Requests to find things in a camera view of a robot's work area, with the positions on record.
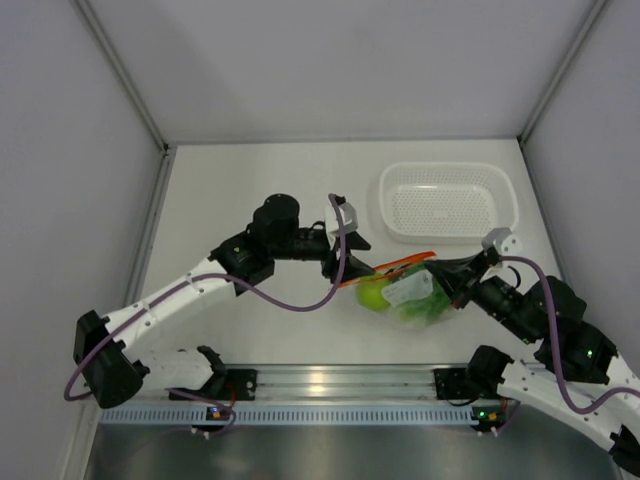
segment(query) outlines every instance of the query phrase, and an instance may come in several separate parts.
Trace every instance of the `white plastic basket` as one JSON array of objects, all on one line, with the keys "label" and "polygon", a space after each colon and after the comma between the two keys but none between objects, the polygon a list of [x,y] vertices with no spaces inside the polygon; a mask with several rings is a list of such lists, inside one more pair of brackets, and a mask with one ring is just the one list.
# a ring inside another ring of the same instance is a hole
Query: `white plastic basket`
[{"label": "white plastic basket", "polygon": [[397,163],[380,178],[390,235],[414,244],[471,244],[495,227],[518,224],[509,177],[485,163]]}]

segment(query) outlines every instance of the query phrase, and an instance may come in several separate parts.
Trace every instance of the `purple cable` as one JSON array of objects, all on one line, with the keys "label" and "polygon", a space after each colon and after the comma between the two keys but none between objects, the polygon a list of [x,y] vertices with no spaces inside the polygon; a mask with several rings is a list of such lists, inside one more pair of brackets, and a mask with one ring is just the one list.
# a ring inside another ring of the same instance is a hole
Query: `purple cable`
[{"label": "purple cable", "polygon": [[[338,205],[338,201],[336,200],[336,196],[334,194],[329,195],[329,202],[331,203],[331,206],[333,207],[333,210],[336,213],[336,220],[338,221],[338,239],[339,239],[338,253],[340,254],[340,258],[338,259],[338,272],[336,274],[336,278],[333,282],[333,285],[331,286],[331,290],[329,290],[329,293],[327,293],[327,295],[319,302],[314,303],[313,305],[305,306],[305,307],[289,305],[288,303],[281,302],[280,300],[277,300],[272,296],[267,295],[266,293],[262,292],[261,290],[258,290],[256,287],[254,287],[253,285],[250,285],[244,280],[234,277],[233,275],[228,275],[226,273],[205,273],[205,274],[194,277],[192,281],[198,282],[206,279],[220,278],[223,280],[227,280],[229,282],[237,283],[238,285],[255,293],[256,295],[266,300],[267,302],[272,303],[273,305],[276,305],[285,310],[290,310],[292,312],[311,312],[313,310],[317,310],[325,306],[327,303],[329,303],[329,301],[333,298],[333,296],[336,294],[336,292],[340,288],[340,283],[342,283],[342,277],[344,275],[344,269],[345,269],[346,257],[347,257],[346,250],[345,250],[345,246],[347,244],[347,237],[344,231],[344,222],[342,220],[342,214],[340,213],[340,206]],[[167,298],[171,297],[176,292],[179,292],[180,290],[182,290],[187,286],[189,286],[189,282],[185,281],[185,282],[179,283],[178,285],[164,292],[158,298],[155,298],[154,300],[149,302],[149,308],[154,308],[158,306],[160,303],[164,302]],[[87,398],[91,395],[91,392],[85,392],[80,395],[71,395],[71,389],[73,388],[73,385],[76,383],[76,380],[78,379],[78,377],[80,377],[84,369],[87,368],[87,365],[91,363],[91,361],[95,358],[98,352],[100,352],[100,350],[102,350],[111,340],[117,337],[123,330],[125,330],[126,328],[129,328],[136,321],[140,320],[140,318],[142,318],[145,313],[147,313],[147,310],[141,309],[135,314],[133,314],[131,318],[124,321],[122,325],[116,327],[113,330],[113,332],[110,332],[109,335],[104,337],[87,355],[85,355],[85,357],[82,359],[82,361],[78,364],[76,369],[71,374],[71,377],[69,378],[69,381],[67,382],[67,385],[64,388],[64,399],[67,402],[82,400],[83,398]]]},{"label": "purple cable", "polygon": [[638,390],[634,390],[633,388],[629,387],[616,387],[603,393],[589,406],[579,407],[575,403],[573,403],[573,400],[571,399],[571,396],[569,395],[569,391],[567,389],[567,382],[565,381],[564,374],[562,373],[562,360],[560,355],[560,339],[558,338],[558,319],[556,318],[556,306],[553,301],[553,294],[551,293],[551,287],[549,286],[546,275],[542,271],[542,268],[540,268],[540,266],[536,262],[534,262],[533,260],[529,260],[528,258],[505,256],[501,257],[500,259],[504,262],[519,262],[524,263],[525,265],[529,265],[531,268],[533,268],[533,270],[535,270],[538,278],[540,278],[540,285],[542,286],[542,291],[544,293],[544,301],[547,306],[547,315],[549,317],[549,336],[551,337],[551,356],[553,357],[553,370],[555,371],[560,395],[562,395],[563,400],[571,410],[580,415],[593,413],[598,408],[600,408],[607,400],[619,393],[626,393],[640,398],[640,392]]}]

